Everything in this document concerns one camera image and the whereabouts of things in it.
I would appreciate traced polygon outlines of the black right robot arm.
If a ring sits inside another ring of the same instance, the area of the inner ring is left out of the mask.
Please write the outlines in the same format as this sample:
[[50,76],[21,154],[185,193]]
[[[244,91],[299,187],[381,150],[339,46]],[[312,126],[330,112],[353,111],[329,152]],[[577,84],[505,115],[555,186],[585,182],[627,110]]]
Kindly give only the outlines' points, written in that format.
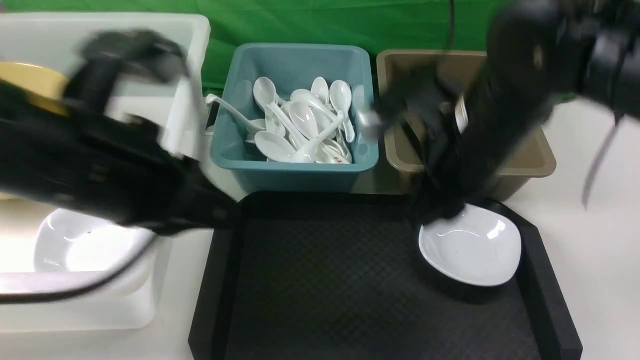
[[439,75],[446,59],[396,77],[372,103],[362,135],[400,120],[425,126],[407,218],[414,226],[450,220],[489,193],[559,97],[607,107],[619,122],[639,118],[639,4],[634,0],[511,0],[487,32],[486,60],[457,93]]

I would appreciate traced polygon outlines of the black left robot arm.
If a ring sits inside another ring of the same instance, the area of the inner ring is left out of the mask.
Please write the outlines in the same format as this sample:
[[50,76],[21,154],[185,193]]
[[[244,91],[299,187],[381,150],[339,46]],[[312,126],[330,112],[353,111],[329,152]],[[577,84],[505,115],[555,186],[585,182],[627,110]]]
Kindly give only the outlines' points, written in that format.
[[107,116],[119,79],[193,80],[186,51],[148,29],[105,30],[79,51],[83,64],[61,99],[1,81],[2,193],[172,236],[228,229],[238,203],[199,162],[163,148],[160,126]]

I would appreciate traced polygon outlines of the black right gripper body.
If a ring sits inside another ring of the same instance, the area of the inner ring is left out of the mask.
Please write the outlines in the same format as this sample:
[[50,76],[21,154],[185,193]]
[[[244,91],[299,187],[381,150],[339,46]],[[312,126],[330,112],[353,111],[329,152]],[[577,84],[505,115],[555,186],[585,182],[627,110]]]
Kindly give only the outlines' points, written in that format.
[[415,67],[394,77],[374,101],[386,132],[400,126],[423,166],[410,184],[407,220],[413,226],[452,220],[467,204],[480,205],[490,198],[493,178],[478,193],[462,194],[443,173],[446,157],[460,143],[454,107],[465,91],[437,67]]

